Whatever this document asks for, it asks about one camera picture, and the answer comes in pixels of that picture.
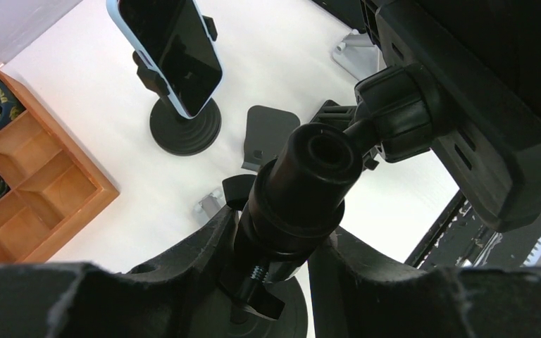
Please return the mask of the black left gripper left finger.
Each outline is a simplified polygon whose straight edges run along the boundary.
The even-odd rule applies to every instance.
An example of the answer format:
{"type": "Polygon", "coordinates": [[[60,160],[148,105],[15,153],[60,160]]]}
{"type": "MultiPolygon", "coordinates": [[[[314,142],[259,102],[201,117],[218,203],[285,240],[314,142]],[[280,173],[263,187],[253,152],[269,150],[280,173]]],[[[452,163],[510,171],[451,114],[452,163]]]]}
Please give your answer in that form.
{"type": "Polygon", "coordinates": [[[0,337],[226,337],[231,302],[217,280],[236,222],[225,207],[128,273],[0,264],[0,337]]]}

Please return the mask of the black round tall stand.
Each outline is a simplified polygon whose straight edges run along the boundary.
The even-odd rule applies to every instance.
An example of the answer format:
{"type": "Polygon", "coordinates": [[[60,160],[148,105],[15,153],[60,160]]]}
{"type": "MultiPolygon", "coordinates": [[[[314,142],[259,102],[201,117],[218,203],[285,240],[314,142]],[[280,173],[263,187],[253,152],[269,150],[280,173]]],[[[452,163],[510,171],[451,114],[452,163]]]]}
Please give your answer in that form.
{"type": "Polygon", "coordinates": [[[401,161],[428,150],[439,92],[423,66],[389,67],[355,94],[345,131],[301,125],[256,175],[224,181],[228,206],[240,213],[217,280],[231,302],[226,337],[304,337],[307,307],[293,277],[338,229],[363,157],[376,148],[401,161]]]}

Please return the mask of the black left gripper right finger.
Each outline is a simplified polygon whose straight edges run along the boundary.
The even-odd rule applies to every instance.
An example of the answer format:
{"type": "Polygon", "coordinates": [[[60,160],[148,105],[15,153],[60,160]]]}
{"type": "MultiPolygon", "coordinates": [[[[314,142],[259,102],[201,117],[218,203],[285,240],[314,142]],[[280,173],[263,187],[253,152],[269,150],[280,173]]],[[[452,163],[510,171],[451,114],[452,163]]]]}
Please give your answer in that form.
{"type": "Polygon", "coordinates": [[[338,228],[308,269],[317,337],[541,337],[541,267],[426,272],[338,228]]]}

